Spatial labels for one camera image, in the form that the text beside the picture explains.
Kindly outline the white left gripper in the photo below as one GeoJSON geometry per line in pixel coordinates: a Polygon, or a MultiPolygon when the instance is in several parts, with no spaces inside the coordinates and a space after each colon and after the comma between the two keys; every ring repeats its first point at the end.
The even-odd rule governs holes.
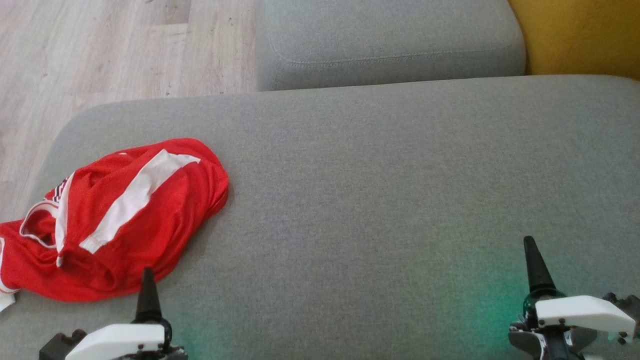
{"type": "Polygon", "coordinates": [[[171,328],[163,318],[154,272],[145,268],[135,308],[135,323],[104,326],[86,335],[66,360],[187,360],[182,346],[171,345],[171,328]]]}

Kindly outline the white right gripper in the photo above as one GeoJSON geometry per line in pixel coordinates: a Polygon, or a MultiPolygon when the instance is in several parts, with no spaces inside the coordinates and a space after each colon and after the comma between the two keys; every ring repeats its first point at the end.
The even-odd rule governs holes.
{"type": "Polygon", "coordinates": [[[528,330],[584,328],[613,337],[637,335],[637,298],[618,298],[613,292],[603,297],[562,296],[531,235],[523,238],[529,294],[522,305],[528,330]]]}

